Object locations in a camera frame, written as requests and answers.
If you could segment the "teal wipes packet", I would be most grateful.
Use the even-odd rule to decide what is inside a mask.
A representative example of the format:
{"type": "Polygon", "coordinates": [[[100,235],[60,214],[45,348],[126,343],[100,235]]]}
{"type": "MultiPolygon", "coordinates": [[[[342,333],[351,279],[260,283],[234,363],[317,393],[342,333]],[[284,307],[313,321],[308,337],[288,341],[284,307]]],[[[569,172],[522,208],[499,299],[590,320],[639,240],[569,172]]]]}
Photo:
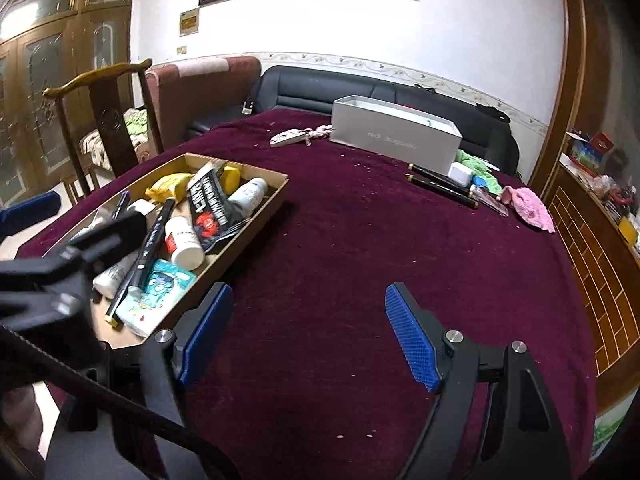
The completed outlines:
{"type": "Polygon", "coordinates": [[[158,259],[141,296],[136,297],[128,292],[117,307],[116,315],[136,335],[150,336],[191,288],[195,279],[193,272],[158,259]]]}

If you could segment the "purple-capped black marker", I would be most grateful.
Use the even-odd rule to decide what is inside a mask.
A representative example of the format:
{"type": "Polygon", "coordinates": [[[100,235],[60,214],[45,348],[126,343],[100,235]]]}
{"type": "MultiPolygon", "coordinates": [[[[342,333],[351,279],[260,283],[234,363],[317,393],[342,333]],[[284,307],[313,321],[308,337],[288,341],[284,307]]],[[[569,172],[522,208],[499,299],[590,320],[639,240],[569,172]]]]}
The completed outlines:
{"type": "Polygon", "coordinates": [[[170,219],[176,203],[174,198],[169,197],[158,213],[134,265],[134,273],[131,275],[128,286],[129,295],[139,298],[144,292],[156,255],[164,241],[166,223],[170,219]]]}

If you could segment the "black red snack pouch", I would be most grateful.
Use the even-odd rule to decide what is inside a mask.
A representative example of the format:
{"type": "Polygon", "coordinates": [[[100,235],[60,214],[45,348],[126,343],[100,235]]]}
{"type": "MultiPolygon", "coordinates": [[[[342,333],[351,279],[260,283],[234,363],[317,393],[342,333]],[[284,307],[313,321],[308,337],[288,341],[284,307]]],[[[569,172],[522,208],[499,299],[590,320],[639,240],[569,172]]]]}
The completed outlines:
{"type": "Polygon", "coordinates": [[[212,162],[206,162],[194,174],[186,197],[192,228],[206,255],[212,254],[217,246],[230,240],[247,224],[247,218],[242,217],[224,194],[217,167],[212,162]]]}

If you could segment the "upper gold-capped black pen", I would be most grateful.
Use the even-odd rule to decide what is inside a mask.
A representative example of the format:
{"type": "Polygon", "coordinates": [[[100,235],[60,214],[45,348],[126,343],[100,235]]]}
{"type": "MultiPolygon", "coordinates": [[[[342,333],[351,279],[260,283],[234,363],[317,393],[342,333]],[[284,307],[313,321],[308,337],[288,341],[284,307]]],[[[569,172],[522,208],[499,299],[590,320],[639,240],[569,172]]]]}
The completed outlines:
{"type": "Polygon", "coordinates": [[[449,188],[451,191],[460,192],[464,195],[470,195],[470,191],[467,186],[460,185],[456,181],[450,179],[450,177],[443,176],[442,174],[438,174],[437,172],[415,165],[412,162],[410,162],[410,164],[408,165],[408,170],[416,176],[442,185],[445,188],[449,188]]]}

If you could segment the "green cloth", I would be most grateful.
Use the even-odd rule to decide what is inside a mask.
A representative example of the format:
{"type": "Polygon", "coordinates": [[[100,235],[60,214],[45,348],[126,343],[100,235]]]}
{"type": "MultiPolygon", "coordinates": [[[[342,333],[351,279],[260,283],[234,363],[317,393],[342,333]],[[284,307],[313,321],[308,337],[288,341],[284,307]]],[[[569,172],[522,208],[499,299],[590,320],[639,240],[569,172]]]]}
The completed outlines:
{"type": "Polygon", "coordinates": [[[472,171],[473,176],[477,176],[483,179],[487,184],[487,188],[490,194],[498,196],[502,193],[502,186],[489,169],[488,163],[484,162],[483,159],[470,155],[463,150],[457,150],[454,161],[462,164],[466,168],[469,168],[469,170],[472,171]]]}

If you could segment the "yellow snack packet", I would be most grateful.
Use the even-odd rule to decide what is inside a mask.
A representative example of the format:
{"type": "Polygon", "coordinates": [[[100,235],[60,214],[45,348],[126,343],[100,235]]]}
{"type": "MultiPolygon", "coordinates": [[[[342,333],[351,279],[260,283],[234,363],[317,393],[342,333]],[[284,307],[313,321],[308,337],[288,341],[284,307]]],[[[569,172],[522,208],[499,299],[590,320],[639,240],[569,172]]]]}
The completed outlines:
{"type": "Polygon", "coordinates": [[[153,185],[145,190],[144,196],[153,203],[164,204],[166,200],[174,200],[180,203],[186,198],[188,185],[193,174],[177,172],[159,178],[153,185]]]}

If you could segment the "small wall plaque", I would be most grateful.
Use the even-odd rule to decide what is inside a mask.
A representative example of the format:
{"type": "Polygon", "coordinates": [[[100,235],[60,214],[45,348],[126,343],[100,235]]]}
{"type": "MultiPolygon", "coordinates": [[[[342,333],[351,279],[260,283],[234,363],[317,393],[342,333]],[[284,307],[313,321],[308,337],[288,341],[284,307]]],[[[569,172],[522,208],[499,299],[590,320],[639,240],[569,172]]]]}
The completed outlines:
{"type": "Polygon", "coordinates": [[[179,36],[189,36],[198,32],[198,18],[200,9],[195,8],[180,13],[179,16],[179,36]]]}

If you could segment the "wooden brick-pattern cabinet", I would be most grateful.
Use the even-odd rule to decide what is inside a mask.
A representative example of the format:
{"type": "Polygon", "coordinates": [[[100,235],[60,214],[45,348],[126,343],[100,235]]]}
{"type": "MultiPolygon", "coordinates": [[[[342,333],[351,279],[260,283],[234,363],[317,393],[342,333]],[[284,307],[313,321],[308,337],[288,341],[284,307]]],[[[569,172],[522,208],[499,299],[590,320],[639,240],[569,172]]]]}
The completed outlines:
{"type": "Polygon", "coordinates": [[[570,257],[587,313],[597,371],[597,413],[639,387],[639,257],[600,200],[564,165],[544,203],[570,257]]]}

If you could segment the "pink cloth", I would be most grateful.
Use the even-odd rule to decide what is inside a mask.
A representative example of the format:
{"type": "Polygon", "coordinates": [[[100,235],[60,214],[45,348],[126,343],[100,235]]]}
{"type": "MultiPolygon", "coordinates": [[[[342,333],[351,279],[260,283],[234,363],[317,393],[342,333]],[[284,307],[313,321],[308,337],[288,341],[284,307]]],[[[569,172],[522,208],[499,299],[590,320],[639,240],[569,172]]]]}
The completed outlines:
{"type": "Polygon", "coordinates": [[[503,188],[499,200],[503,205],[512,207],[529,226],[551,234],[555,232],[547,207],[530,188],[512,188],[511,185],[507,185],[503,188]]]}

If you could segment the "grey-capped black marker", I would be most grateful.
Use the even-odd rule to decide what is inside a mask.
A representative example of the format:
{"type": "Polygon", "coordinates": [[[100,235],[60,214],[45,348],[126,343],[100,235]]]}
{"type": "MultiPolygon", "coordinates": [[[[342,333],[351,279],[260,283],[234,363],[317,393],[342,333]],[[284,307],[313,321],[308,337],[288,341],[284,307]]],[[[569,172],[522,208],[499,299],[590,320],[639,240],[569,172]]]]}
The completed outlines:
{"type": "Polygon", "coordinates": [[[112,211],[111,219],[115,220],[124,214],[130,203],[130,192],[122,191],[118,196],[118,201],[116,203],[115,208],[112,211]]]}

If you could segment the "wooden glass-door wardrobe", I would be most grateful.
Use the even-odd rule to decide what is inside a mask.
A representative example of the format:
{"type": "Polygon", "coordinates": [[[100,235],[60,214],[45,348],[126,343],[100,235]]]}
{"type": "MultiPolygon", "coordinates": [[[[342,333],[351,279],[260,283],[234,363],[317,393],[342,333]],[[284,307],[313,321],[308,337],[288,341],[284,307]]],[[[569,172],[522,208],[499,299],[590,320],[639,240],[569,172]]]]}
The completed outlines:
{"type": "Polygon", "coordinates": [[[87,90],[47,88],[130,59],[132,0],[10,0],[1,21],[1,203],[26,200],[74,172],[68,148],[94,127],[87,90]]]}

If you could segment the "white green-label bottle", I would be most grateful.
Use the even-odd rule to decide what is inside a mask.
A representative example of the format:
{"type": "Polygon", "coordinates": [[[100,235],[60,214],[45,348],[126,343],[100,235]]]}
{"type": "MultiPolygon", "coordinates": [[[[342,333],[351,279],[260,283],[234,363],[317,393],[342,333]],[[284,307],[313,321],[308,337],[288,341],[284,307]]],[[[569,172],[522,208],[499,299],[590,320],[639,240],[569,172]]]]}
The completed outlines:
{"type": "Polygon", "coordinates": [[[243,218],[250,218],[262,203],[267,191],[268,184],[263,178],[253,178],[234,191],[228,197],[228,201],[235,206],[243,218]]]}

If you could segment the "green-capped black marker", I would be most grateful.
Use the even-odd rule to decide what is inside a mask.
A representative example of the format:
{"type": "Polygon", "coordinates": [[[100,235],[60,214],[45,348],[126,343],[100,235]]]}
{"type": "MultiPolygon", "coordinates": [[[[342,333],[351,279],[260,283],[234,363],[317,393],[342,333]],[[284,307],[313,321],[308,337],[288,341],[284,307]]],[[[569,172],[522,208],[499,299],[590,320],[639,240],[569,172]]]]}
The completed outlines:
{"type": "Polygon", "coordinates": [[[115,292],[114,298],[111,300],[110,305],[104,314],[104,321],[107,322],[111,328],[117,328],[122,324],[117,316],[117,309],[128,294],[129,278],[125,278],[119,285],[119,288],[115,292]]]}

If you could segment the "white red-label bottle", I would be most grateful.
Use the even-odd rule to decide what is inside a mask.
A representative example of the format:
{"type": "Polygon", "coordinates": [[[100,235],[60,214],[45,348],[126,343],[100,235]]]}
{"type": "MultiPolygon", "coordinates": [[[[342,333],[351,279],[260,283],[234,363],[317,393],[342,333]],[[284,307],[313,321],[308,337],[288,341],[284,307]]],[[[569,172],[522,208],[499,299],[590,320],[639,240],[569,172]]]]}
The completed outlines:
{"type": "Polygon", "coordinates": [[[180,269],[194,271],[205,260],[203,247],[186,217],[175,216],[167,221],[165,245],[170,262],[180,269]]]}

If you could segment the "wooden chinese chair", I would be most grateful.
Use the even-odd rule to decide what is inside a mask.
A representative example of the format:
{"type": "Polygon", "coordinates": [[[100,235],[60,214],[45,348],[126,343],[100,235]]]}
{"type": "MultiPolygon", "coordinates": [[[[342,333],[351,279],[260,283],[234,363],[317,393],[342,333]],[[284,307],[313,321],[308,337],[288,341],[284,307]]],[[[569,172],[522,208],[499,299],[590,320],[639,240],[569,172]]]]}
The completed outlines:
{"type": "Polygon", "coordinates": [[[64,98],[80,88],[86,88],[96,121],[96,128],[110,160],[115,176],[126,174],[127,171],[139,163],[134,146],[124,121],[122,104],[120,104],[118,80],[125,75],[135,74],[139,78],[144,109],[148,116],[149,137],[157,154],[165,151],[160,126],[155,114],[149,83],[146,80],[146,71],[152,66],[152,60],[146,58],[141,63],[116,63],[114,65],[90,70],[82,73],[62,87],[44,89],[42,96],[54,103],[56,116],[60,122],[63,140],[65,142],[70,162],[80,185],[82,196],[88,197],[92,191],[86,178],[84,167],[78,155],[76,143],[70,134],[70,126],[64,108],[64,98]]]}

